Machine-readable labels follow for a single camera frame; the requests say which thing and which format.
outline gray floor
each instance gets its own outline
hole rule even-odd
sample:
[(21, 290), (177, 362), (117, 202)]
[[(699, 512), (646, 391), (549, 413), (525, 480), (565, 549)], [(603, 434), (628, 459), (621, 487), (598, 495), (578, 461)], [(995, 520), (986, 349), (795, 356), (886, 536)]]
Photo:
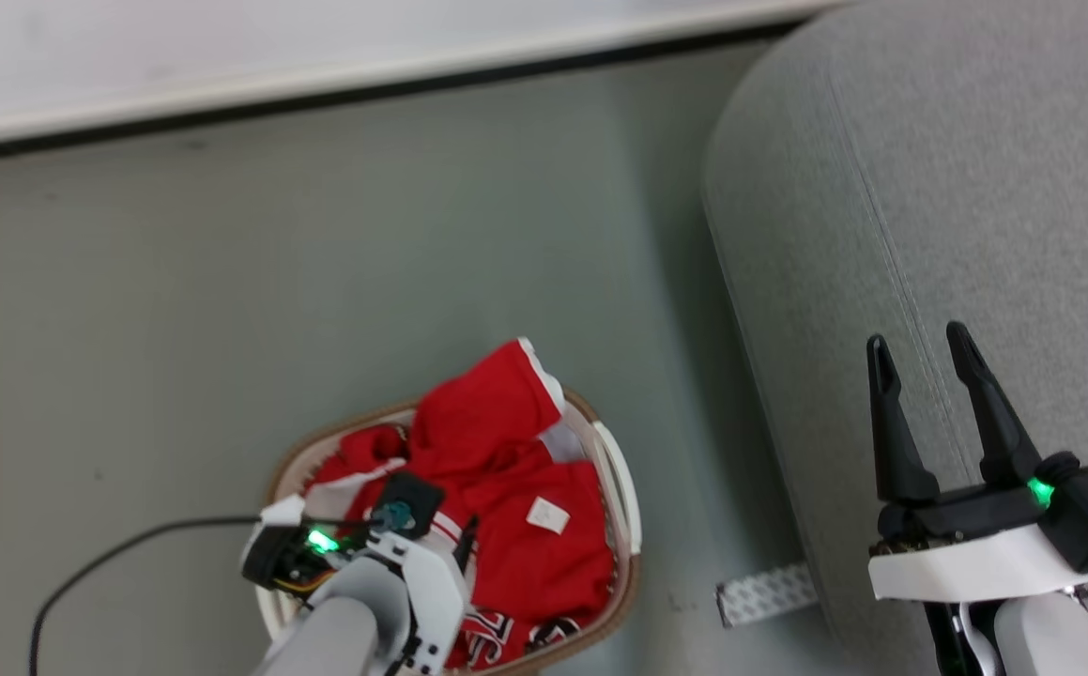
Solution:
[[(713, 603), (801, 557), (697, 193), (761, 50), (0, 161), (0, 673), (94, 553), (255, 509), (301, 433), (518, 334), (616, 432), (645, 519), (633, 618), (549, 673), (828, 673), (817, 609), (728, 631)], [(42, 673), (247, 673), (240, 543), (97, 575)]]

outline gray fabric upholstery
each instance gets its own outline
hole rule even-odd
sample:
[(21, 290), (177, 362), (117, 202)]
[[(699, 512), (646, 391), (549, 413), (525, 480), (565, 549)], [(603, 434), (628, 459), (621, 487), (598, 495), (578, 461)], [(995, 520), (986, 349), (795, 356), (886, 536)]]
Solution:
[(1088, 0), (865, 3), (780, 44), (712, 140), (705, 198), (824, 611), (870, 673), (935, 673), (877, 603), (866, 337), (925, 462), (980, 480), (943, 327), (967, 322), (1049, 454), (1088, 459)]

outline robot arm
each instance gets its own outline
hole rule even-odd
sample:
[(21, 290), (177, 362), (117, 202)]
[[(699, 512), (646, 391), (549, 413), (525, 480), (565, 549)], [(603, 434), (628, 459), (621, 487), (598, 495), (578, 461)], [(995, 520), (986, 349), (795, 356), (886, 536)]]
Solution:
[(1041, 460), (968, 330), (948, 325), (985, 457), (982, 483), (941, 492), (901, 410), (886, 340), (868, 343), (881, 542), (877, 598), (923, 603), (945, 676), (1088, 673), (1088, 467)]
[(456, 553), (419, 540), (441, 499), (437, 488), (397, 475), (350, 553), (302, 526), (302, 497), (267, 508), (244, 549), (243, 576), (304, 606), (255, 676), (391, 676), (403, 666), (441, 673), (469, 603)]

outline laundry basket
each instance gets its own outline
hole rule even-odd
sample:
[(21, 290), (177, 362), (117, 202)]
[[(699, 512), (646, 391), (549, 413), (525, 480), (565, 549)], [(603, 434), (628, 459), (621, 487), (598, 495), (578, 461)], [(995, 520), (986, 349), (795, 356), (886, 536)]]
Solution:
[[(606, 539), (615, 553), (611, 600), (598, 619), (585, 626), (579, 634), (572, 635), (565, 641), (531, 652), (526, 657), (515, 660), (515, 662), (483, 668), (480, 672), (482, 675), (539, 672), (540, 668), (555, 664), (559, 660), (569, 657), (569, 655), (609, 637), (626, 619), (626, 614), (631, 609), (634, 593), (640, 585), (640, 505), (636, 502), (636, 495), (634, 495), (631, 472), (622, 459), (622, 453), (611, 431), (601, 423), (598, 415), (592, 410), (590, 404), (568, 389), (565, 389), (565, 401), (568, 401), (569, 406), (565, 407), (562, 422), (578, 434), (585, 456), (598, 470), (598, 483), (603, 489)], [(386, 422), (409, 425), (415, 419), (416, 406), (418, 406), (418, 402), (385, 407), (385, 409), (346, 420), (346, 422), (324, 429), (324, 431), (300, 441), (277, 466), (277, 471), (273, 475), (269, 486), (269, 492), (264, 495), (264, 504), (272, 504), (287, 495), (302, 492), (309, 481), (314, 478), (322, 463), (331, 454), (336, 453), (338, 440), (346, 433)], [(257, 587), (257, 602), (260, 604), (263, 624), (269, 629), (271, 637), (276, 637), (286, 622), (289, 622), (298, 612), (298, 603), (281, 591), (268, 591)]]

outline red clothing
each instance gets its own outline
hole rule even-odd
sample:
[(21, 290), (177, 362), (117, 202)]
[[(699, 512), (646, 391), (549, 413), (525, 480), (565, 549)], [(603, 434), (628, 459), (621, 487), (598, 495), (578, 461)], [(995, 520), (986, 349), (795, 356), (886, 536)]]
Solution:
[[(609, 600), (615, 560), (606, 543), (598, 475), (588, 460), (558, 465), (541, 433), (561, 419), (559, 384), (539, 368), (530, 343), (510, 342), (423, 397), (407, 440), (397, 427), (348, 433), (312, 483), (373, 471), (407, 458), (405, 471), (444, 489), (432, 530), (456, 542), (475, 532), (472, 612), (449, 666), (481, 668), (562, 640)], [(345, 518), (362, 518), (385, 479), (371, 480)], [(530, 521), (546, 501), (565, 523)]]

